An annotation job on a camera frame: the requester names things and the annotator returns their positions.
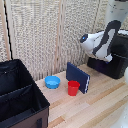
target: blue book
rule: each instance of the blue book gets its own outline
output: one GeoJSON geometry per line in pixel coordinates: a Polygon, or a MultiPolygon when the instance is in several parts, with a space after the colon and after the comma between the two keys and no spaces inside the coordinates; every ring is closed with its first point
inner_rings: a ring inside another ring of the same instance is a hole
{"type": "Polygon", "coordinates": [[[68,81],[74,80],[80,83],[79,90],[85,94],[88,91],[88,85],[90,81],[90,76],[71,64],[70,62],[67,63],[67,70],[66,70],[66,79],[68,81]]]}

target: wooden floor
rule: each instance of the wooden floor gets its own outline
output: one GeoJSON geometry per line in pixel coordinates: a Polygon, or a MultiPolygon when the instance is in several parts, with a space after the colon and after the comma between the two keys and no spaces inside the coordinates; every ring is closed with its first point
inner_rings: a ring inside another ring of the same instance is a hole
{"type": "Polygon", "coordinates": [[[91,76],[87,94],[68,95],[65,71],[56,75],[61,83],[55,90],[48,89],[44,80],[36,82],[51,104],[48,128],[110,128],[128,102],[124,78],[114,80],[86,65],[79,68],[91,76]]]}

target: black storage box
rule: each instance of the black storage box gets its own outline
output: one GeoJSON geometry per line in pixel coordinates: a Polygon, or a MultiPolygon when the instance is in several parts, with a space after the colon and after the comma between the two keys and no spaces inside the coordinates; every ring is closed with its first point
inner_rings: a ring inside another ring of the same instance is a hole
{"type": "Polygon", "coordinates": [[[111,62],[89,58],[87,65],[111,78],[119,79],[128,67],[128,36],[117,35],[111,52],[113,57],[111,62]]]}
{"type": "Polygon", "coordinates": [[[0,128],[47,128],[49,105],[20,60],[0,63],[0,128]]]}

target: handle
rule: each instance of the handle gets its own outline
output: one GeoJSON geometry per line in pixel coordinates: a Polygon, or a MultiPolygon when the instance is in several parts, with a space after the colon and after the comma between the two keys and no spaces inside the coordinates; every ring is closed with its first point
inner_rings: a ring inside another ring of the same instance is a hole
{"type": "Polygon", "coordinates": [[[37,124],[37,128],[42,128],[42,118],[38,119],[36,124],[37,124]]]}

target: red plastic cup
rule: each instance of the red plastic cup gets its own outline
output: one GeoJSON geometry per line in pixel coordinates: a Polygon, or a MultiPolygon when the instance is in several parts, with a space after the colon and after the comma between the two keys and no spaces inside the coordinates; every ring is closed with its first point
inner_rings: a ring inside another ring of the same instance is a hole
{"type": "Polygon", "coordinates": [[[68,95],[76,96],[79,87],[80,87],[80,83],[78,83],[77,81],[69,81],[68,82],[68,95]]]}

